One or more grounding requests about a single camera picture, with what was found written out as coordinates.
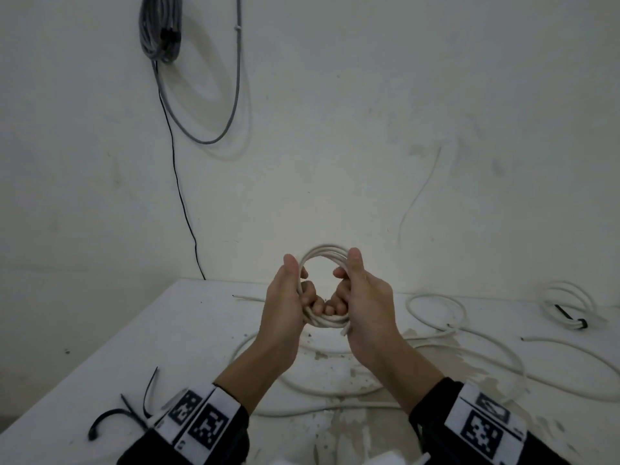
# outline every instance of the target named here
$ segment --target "white wall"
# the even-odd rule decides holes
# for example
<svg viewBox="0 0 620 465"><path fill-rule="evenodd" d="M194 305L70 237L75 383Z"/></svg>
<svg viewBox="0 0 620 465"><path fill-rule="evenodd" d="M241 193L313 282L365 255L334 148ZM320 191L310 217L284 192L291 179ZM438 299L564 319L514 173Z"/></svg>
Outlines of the white wall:
<svg viewBox="0 0 620 465"><path fill-rule="evenodd" d="M283 253L338 242L399 291L529 299L562 277L618 303L620 0L243 4L230 137L205 149L175 129L208 278L266 282ZM0 0L0 267L21 281L3 283L0 310L28 324L0 355L27 352L28 375L45 363L45 388L68 356L36 340L89 353L128 306L199 276L139 5ZM183 121L212 137L234 90L234 0L185 0L184 12L164 77ZM56 324L52 336L37 294L68 297L86 280L96 297L80 289L54 310L97 324L105 306L106 328ZM16 293L23 308L7 303ZM21 384L2 378L4 391Z"/></svg>

